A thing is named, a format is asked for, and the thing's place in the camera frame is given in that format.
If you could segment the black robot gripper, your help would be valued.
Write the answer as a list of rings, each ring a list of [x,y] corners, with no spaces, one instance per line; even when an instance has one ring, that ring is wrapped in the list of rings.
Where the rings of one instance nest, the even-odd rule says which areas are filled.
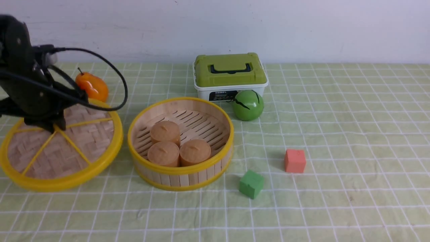
[[[52,44],[33,46],[26,23],[1,15],[1,115],[21,117],[26,125],[40,125],[49,133],[66,130],[65,109],[88,96],[54,66]]]

